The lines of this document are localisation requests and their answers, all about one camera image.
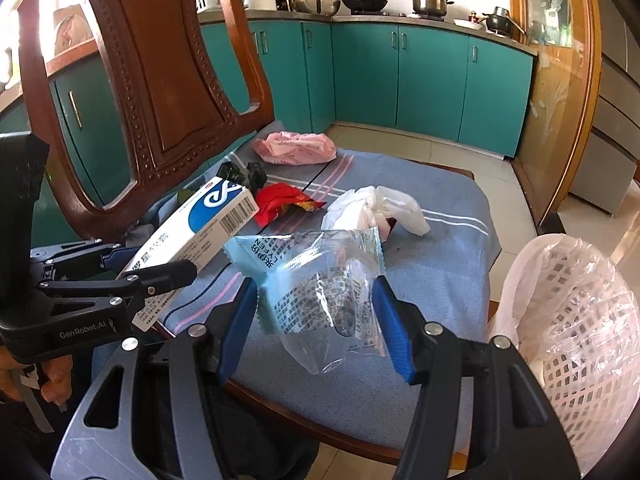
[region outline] red wrapper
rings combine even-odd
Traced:
[[[320,209],[326,202],[317,202],[309,195],[304,194],[297,187],[279,182],[263,187],[255,195],[260,211],[254,219],[260,227],[270,224],[279,216],[282,216],[290,205],[301,207],[305,211]]]

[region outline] granite countertop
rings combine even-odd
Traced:
[[[398,25],[413,25],[415,27],[431,27],[440,28],[441,30],[448,30],[449,32],[456,32],[458,34],[466,34],[467,36],[473,36],[475,38],[481,38],[487,41],[493,41],[515,50],[529,54],[530,56],[537,56],[537,49],[518,43],[510,38],[502,38],[495,34],[490,34],[484,30],[473,30],[472,28],[459,27],[454,23],[448,22],[434,22],[432,20],[425,20],[423,18],[411,18],[409,16],[334,16],[329,18],[328,16],[318,16],[317,14],[306,14],[304,12],[284,12],[282,10],[251,10],[246,12],[248,20],[299,20],[307,22],[325,22],[325,23],[396,23]],[[221,10],[210,10],[201,12],[198,14],[198,19],[201,25],[208,23],[222,23],[224,17]]]

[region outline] blue logo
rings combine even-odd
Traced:
[[[227,180],[220,180],[211,186],[189,211],[189,227],[194,233],[202,229],[220,210],[244,188]]]

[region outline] barcode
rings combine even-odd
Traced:
[[[255,207],[249,197],[244,197],[242,201],[220,221],[220,225],[225,229],[226,234],[231,236],[255,213]]]

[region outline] silver bolt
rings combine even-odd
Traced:
[[[202,323],[197,323],[195,325],[191,325],[187,330],[191,337],[202,337],[207,333],[207,327]]]
[[[501,350],[506,350],[511,346],[511,341],[509,341],[508,337],[497,335],[496,337],[494,337],[494,345],[496,345]]]
[[[442,325],[440,323],[436,323],[431,321],[424,326],[424,331],[428,335],[440,335],[442,334]]]
[[[138,348],[138,340],[135,337],[127,337],[122,342],[122,349],[130,352],[131,350],[135,350]]]

